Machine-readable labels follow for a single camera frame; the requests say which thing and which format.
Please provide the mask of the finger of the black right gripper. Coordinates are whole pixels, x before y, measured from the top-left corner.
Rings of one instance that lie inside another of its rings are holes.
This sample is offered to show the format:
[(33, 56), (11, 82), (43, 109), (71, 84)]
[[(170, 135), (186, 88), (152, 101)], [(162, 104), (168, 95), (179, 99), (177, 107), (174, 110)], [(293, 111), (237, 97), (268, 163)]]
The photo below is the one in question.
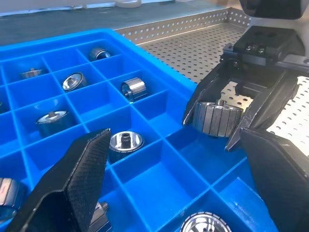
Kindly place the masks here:
[(297, 82), (294, 72), (284, 71), (272, 88), (259, 93), (246, 109), (225, 150), (230, 151), (238, 145), (242, 128), (266, 130), (270, 127), (287, 102), (295, 96), (298, 90)]
[(230, 81), (230, 68), (230, 62), (220, 63), (199, 82), (186, 105), (182, 118), (183, 126), (192, 123), (194, 110), (198, 102), (216, 102), (220, 99), (223, 88)]

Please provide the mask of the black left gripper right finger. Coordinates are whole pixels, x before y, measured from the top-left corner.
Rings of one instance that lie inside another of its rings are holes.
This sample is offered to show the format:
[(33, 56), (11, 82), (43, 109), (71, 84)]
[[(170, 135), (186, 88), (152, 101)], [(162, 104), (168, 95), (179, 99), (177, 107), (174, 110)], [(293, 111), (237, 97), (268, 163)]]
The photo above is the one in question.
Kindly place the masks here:
[(258, 194), (279, 232), (309, 232), (309, 157), (290, 140), (242, 128)]

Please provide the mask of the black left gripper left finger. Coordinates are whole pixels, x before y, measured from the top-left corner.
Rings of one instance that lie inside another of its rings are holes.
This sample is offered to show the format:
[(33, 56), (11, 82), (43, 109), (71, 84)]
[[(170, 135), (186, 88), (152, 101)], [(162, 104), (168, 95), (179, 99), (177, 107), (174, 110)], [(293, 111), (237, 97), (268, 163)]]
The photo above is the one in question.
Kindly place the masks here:
[(37, 183), (6, 232), (87, 232), (101, 193), (111, 130), (75, 139)]

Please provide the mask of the blue compartment tray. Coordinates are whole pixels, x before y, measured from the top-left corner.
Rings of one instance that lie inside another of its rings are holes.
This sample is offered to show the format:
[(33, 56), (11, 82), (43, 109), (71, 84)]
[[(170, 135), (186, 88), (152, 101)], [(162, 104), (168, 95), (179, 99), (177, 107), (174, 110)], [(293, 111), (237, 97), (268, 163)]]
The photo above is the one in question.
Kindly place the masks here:
[[(90, 61), (101, 47), (111, 57)], [(31, 68), (47, 74), (24, 79)], [(88, 85), (65, 92), (72, 73)], [(121, 84), (138, 77), (147, 95), (129, 102)], [(144, 145), (107, 162), (100, 202), (109, 205), (114, 232), (180, 232), (195, 212), (221, 217), (232, 232), (278, 232), (257, 193), (242, 149), (227, 153), (226, 139), (182, 126), (196, 85), (118, 33), (92, 30), (0, 45), (0, 177), (28, 187), (28, 194), (78, 137), (102, 128), (133, 131)], [(36, 121), (68, 111), (74, 126), (41, 137)]]

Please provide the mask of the perforated metal tray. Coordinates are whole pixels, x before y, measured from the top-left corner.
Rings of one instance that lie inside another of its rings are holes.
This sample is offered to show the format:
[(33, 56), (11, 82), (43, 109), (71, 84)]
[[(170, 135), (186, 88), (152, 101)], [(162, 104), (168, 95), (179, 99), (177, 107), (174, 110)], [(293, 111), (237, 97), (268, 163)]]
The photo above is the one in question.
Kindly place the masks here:
[[(272, 107), (279, 112), (265, 129), (290, 140), (309, 156), (309, 55), (298, 52), (298, 38), (287, 39), (272, 28), (253, 28), (253, 36), (286, 42), (288, 52), (267, 61), (264, 56), (270, 49), (248, 44), (238, 55), (235, 44), (252, 30), (250, 21), (242, 11), (227, 8), (121, 28), (118, 33), (193, 82), (201, 82), (208, 74), (222, 76), (220, 98), (243, 109), (242, 128), (253, 125), (257, 114), (249, 113), (261, 94), (268, 93)], [(281, 93), (294, 90), (295, 95), (277, 104), (276, 89)]]

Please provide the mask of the white tape roll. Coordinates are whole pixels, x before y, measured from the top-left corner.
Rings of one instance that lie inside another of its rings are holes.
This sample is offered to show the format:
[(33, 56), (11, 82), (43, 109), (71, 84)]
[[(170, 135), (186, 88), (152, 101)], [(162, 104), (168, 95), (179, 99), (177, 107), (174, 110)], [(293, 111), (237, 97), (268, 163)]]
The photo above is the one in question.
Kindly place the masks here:
[(115, 0), (115, 6), (120, 8), (137, 8), (142, 5), (142, 0)]

